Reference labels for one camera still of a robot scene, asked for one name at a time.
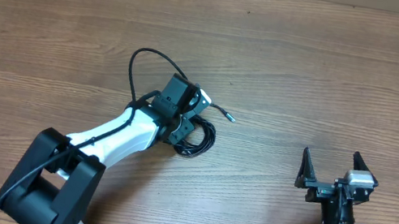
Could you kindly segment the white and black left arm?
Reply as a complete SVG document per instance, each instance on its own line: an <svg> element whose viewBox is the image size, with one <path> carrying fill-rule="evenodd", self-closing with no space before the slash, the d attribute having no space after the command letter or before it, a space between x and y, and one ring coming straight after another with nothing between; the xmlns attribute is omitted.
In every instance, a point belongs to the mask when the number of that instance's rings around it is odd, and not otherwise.
<svg viewBox="0 0 399 224"><path fill-rule="evenodd" d="M65 136L47 128L2 185L0 209L19 224L84 224L106 168L156 142L177 144L210 104L200 86L175 74L163 90L132 101L99 127Z"/></svg>

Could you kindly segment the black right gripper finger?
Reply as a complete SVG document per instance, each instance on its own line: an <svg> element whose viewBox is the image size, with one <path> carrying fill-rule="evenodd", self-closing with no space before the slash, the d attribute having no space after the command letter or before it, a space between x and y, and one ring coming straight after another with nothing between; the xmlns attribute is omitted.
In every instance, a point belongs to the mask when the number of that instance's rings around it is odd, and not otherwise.
<svg viewBox="0 0 399 224"><path fill-rule="evenodd" d="M358 151L354 152L353 155L353 168L355 170L365 170L369 171L370 169L367 167L366 162L363 160L362 154Z"/></svg>
<svg viewBox="0 0 399 224"><path fill-rule="evenodd" d="M314 183L315 181L315 170L311 160L310 149L306 147L302 152L301 166L298 170L294 186L297 188L307 188L309 183Z"/></svg>

